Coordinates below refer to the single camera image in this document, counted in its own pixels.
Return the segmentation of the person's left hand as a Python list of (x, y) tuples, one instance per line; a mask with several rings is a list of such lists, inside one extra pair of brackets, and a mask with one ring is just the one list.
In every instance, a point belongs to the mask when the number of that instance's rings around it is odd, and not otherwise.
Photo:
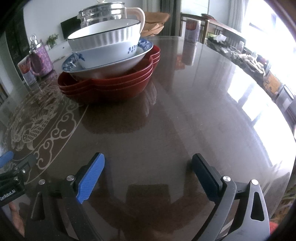
[(18, 213), (16, 205), (13, 202), (10, 202), (9, 208), (11, 211), (11, 218), (12, 218), (12, 223), (13, 223), (14, 227), (24, 237), (25, 236), (25, 228), (24, 228), (23, 220)]

